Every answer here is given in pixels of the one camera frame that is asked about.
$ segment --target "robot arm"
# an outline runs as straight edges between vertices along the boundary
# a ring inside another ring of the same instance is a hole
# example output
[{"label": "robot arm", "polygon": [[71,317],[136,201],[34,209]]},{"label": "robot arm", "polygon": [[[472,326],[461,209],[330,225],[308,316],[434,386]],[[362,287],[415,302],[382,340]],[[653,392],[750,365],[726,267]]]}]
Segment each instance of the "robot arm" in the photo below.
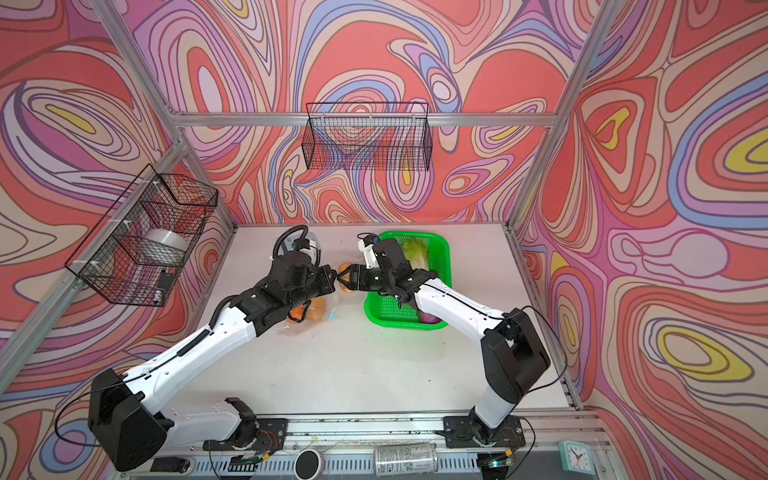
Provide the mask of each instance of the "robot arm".
[{"label": "robot arm", "polygon": [[469,423],[477,443],[487,445],[510,411],[550,366],[549,355],[528,315],[489,308],[456,292],[434,271],[411,268],[397,240],[366,235],[358,242],[366,265],[350,265],[337,280],[350,290],[393,296],[400,306],[444,320],[482,350],[488,388]]},{"label": "robot arm", "polygon": [[[300,230],[294,250],[280,255],[286,238]],[[319,265],[320,252],[306,239],[307,232],[302,225],[280,236],[270,273],[253,288],[224,299],[208,325],[122,376],[107,369],[94,378],[88,428],[117,470],[137,468],[162,447],[213,439],[241,449],[254,440],[255,415],[239,399],[184,411],[169,401],[220,358],[286,319],[292,309],[304,305],[306,312],[313,298],[335,290],[336,272]]]},{"label": "robot arm", "polygon": [[[207,326],[122,376],[108,369],[94,378],[88,428],[118,471],[137,468],[163,447],[208,439],[233,449],[252,445],[260,426],[239,399],[198,409],[169,402],[228,352],[286,319],[292,309],[304,305],[306,312],[313,298],[335,290],[336,272],[319,265],[320,251],[307,234],[302,225],[281,235],[269,274],[253,288],[224,299]],[[434,271],[414,270],[395,240],[378,241],[370,235],[359,247],[366,265],[341,272],[342,285],[394,296],[401,305],[442,318],[480,345],[489,387],[468,421],[458,423],[468,426],[474,444],[493,445],[512,408],[550,364],[531,320],[520,310],[504,313],[455,292]]]}]

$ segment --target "black wire basket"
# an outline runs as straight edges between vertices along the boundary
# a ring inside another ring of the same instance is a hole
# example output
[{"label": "black wire basket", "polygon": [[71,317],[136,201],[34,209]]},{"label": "black wire basket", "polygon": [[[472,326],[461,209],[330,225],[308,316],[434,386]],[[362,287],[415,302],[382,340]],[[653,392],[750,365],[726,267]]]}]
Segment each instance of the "black wire basket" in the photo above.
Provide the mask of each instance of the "black wire basket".
[{"label": "black wire basket", "polygon": [[96,252],[72,262],[98,224],[65,266],[109,303],[164,306],[218,198],[216,188],[193,178],[154,172],[124,218],[109,220],[117,226]]},{"label": "black wire basket", "polygon": [[317,102],[306,111],[307,170],[429,170],[427,103]]}]

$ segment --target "vent grille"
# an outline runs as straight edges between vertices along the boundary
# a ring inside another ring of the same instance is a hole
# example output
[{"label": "vent grille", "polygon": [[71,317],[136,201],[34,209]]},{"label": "vent grille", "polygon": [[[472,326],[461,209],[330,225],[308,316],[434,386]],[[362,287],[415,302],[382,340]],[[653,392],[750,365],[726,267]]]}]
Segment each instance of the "vent grille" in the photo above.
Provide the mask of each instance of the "vent grille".
[{"label": "vent grille", "polygon": [[[372,475],[376,472],[373,462],[373,454],[330,454],[324,455],[325,466],[324,474],[331,475]],[[296,455],[277,455],[259,465],[238,465],[230,464],[229,457],[213,457],[213,464],[207,456],[197,457],[195,469],[192,475],[210,476],[216,472],[224,476],[237,476],[242,474],[251,474],[254,476],[268,475],[292,475],[293,464],[296,462]],[[467,452],[441,452],[438,453],[438,473],[476,473],[479,472],[477,466],[477,454]]]}]

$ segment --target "colorful swirl pattern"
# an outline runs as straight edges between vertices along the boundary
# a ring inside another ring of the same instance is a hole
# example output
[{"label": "colorful swirl pattern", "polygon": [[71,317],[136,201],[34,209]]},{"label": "colorful swirl pattern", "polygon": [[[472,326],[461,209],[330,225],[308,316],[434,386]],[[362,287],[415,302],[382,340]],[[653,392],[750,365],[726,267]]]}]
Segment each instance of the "colorful swirl pattern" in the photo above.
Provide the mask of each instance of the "colorful swirl pattern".
[{"label": "colorful swirl pattern", "polygon": [[[0,2],[0,45],[1,348],[170,141],[87,0]],[[226,235],[214,216],[163,309],[81,292],[0,396],[2,480],[106,476],[103,451],[58,440],[54,415],[102,369],[126,369],[182,337]],[[85,397],[64,414],[68,438],[94,441],[87,409]]]},{"label": "colorful swirl pattern", "polygon": [[632,478],[768,477],[768,4],[633,0],[515,231]]},{"label": "colorful swirl pattern", "polygon": [[[554,111],[593,17],[555,0],[170,0],[129,2],[124,19],[179,111],[426,101],[531,113]],[[506,220],[543,130],[437,128],[432,169],[410,173],[305,172],[301,134],[187,129],[241,223]]]}]

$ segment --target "alarm clock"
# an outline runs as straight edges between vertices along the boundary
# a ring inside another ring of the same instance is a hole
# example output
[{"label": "alarm clock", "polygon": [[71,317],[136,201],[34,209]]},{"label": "alarm clock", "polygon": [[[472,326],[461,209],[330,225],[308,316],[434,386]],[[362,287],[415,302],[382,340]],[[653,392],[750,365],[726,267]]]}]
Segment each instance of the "alarm clock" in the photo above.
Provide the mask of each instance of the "alarm clock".
[{"label": "alarm clock", "polygon": [[592,452],[589,445],[565,440],[560,442],[560,460],[563,463],[563,470],[566,472],[588,473],[594,475],[594,462],[592,461]]}]

